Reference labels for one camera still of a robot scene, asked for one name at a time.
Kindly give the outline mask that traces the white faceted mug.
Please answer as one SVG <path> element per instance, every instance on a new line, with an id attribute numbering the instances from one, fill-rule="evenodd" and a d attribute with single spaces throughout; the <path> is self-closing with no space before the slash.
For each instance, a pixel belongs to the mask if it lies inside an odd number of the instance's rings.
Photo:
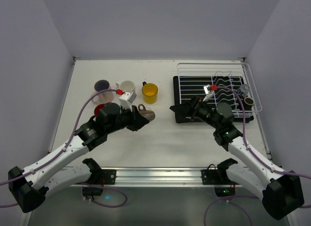
<path id="1" fill-rule="evenodd" d="M 121 83 L 116 83 L 116 87 L 117 87 L 117 93 L 121 94 L 121 93 L 134 93 L 136 92 L 136 87 L 135 84 L 132 81 L 123 81 Z"/>

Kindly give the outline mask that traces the dark brown cup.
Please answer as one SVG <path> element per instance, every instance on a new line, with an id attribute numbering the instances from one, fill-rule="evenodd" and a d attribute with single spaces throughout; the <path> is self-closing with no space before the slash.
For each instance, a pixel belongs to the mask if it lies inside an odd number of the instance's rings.
<path id="1" fill-rule="evenodd" d="M 156 118 L 155 112 L 152 111 L 151 109 L 146 108 L 146 106 L 143 104 L 138 105 L 138 112 L 142 117 L 144 117 L 150 122 Z"/>

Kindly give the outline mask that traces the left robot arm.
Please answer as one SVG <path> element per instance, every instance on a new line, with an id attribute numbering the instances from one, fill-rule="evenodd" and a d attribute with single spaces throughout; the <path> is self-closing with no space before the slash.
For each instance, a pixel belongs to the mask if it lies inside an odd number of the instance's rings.
<path id="1" fill-rule="evenodd" d="M 86 158 L 77 167 L 66 166 L 106 142 L 109 134 L 124 128 L 135 132 L 154 119 L 155 113 L 141 104 L 124 109 L 107 103 L 59 148 L 23 169 L 13 167 L 8 172 L 9 191 L 22 212 L 28 213 L 48 196 L 70 185 L 103 185 L 103 171 L 94 159 Z"/>

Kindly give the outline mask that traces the yellow mug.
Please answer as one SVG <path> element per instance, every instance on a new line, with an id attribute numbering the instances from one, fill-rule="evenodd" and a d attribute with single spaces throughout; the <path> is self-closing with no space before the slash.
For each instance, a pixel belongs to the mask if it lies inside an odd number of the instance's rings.
<path id="1" fill-rule="evenodd" d="M 157 101 L 158 87 L 153 83 L 142 83 L 143 100 L 147 104 L 154 104 Z"/>

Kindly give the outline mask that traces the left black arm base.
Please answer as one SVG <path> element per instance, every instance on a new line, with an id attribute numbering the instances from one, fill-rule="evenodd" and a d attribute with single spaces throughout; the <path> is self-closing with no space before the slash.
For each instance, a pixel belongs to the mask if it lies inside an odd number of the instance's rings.
<path id="1" fill-rule="evenodd" d="M 104 185 L 114 185 L 116 180 L 116 170 L 113 169 L 101 169 L 92 174 L 90 178 L 85 182 L 89 185 L 96 185 L 103 187 Z M 84 197 L 97 197 L 101 196 L 103 189 L 86 186 L 82 188 L 82 195 Z"/>

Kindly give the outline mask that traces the pale pink mug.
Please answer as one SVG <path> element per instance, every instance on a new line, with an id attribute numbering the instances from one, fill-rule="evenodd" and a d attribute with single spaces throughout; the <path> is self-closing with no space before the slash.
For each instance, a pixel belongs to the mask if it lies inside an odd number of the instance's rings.
<path id="1" fill-rule="evenodd" d="M 94 84 L 94 90 L 95 92 L 93 95 L 96 93 L 103 91 L 103 90 L 108 90 L 111 89 L 110 83 L 107 80 L 99 80 Z M 92 101 L 94 104 L 106 104 L 109 102 L 112 102 L 114 99 L 114 93 L 113 91 L 105 91 L 102 92 L 98 95 L 96 95 Z"/>

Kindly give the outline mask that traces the red mug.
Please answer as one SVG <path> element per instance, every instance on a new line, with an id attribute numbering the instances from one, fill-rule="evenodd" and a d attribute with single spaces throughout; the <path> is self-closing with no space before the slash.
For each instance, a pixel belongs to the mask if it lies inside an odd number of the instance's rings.
<path id="1" fill-rule="evenodd" d="M 98 115 L 99 111 L 105 106 L 105 104 L 99 104 L 94 108 L 94 115 Z"/>

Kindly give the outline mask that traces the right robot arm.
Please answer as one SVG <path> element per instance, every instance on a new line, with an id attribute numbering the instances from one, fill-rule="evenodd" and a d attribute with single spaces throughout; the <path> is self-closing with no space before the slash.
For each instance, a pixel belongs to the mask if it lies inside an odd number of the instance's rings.
<path id="1" fill-rule="evenodd" d="M 193 97 L 184 104 L 172 105 L 170 110 L 183 118 L 199 119 L 215 129 L 216 143 L 245 164 L 229 165 L 225 168 L 226 177 L 255 195 L 274 219 L 280 220 L 303 207 L 300 177 L 293 171 L 284 171 L 253 148 L 245 133 L 233 124 L 230 105 L 220 103 L 211 108 L 201 98 Z"/>

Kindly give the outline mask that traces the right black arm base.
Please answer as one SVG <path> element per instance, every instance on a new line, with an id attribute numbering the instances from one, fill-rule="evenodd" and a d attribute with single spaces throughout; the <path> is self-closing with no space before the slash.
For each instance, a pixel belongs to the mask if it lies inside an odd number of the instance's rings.
<path id="1" fill-rule="evenodd" d="M 236 195 L 237 183 L 231 181 L 226 171 L 235 164 L 231 161 L 224 161 L 217 166 L 210 164 L 206 169 L 201 170 L 201 179 L 203 185 L 212 185 L 217 197 L 228 197 Z"/>

